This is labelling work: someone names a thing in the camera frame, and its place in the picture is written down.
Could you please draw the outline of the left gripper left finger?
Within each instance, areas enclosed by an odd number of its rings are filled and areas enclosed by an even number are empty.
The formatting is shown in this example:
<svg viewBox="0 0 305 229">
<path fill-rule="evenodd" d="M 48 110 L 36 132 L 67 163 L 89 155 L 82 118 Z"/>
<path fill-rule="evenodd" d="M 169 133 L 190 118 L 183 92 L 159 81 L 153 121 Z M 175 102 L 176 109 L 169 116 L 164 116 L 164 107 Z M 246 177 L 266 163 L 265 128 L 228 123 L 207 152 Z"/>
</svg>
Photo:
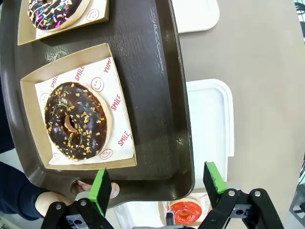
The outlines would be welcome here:
<svg viewBox="0 0 305 229">
<path fill-rule="evenodd" d="M 112 185 L 108 171 L 99 170 L 89 195 L 70 205 L 52 203 L 41 225 L 42 229 L 111 229 L 106 219 Z"/>
</svg>

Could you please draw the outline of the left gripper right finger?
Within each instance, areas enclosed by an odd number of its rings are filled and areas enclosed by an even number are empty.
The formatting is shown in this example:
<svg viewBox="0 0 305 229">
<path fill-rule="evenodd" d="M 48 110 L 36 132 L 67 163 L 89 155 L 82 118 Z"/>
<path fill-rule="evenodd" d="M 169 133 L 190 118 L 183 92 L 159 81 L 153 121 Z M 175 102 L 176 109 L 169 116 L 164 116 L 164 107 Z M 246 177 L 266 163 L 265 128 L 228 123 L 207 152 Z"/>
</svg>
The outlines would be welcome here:
<svg viewBox="0 0 305 229">
<path fill-rule="evenodd" d="M 283 224 L 266 190 L 246 194 L 227 188 L 214 162 L 205 162 L 203 183 L 212 210 L 198 228 L 224 229 L 231 219 L 241 219 L 248 229 L 282 229 Z"/>
</svg>

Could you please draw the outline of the person right hand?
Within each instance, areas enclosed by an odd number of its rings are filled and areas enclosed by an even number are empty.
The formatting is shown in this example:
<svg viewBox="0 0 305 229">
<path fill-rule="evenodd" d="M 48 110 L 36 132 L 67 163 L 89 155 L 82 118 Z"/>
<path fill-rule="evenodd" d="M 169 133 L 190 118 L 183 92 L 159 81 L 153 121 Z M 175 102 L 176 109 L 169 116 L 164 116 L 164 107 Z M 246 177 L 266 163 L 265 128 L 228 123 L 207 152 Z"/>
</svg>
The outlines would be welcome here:
<svg viewBox="0 0 305 229">
<path fill-rule="evenodd" d="M 74 183 L 73 191 L 76 194 L 79 194 L 84 191 L 90 191 L 91 187 L 92 187 L 91 185 L 86 184 L 80 180 L 77 180 Z M 67 197 L 63 196 L 62 194 L 56 192 L 44 192 L 37 197 L 35 202 L 35 208 L 43 217 L 45 217 L 49 209 L 49 206 L 53 202 L 63 202 L 66 205 L 70 205 L 73 201 L 69 200 Z"/>
</svg>

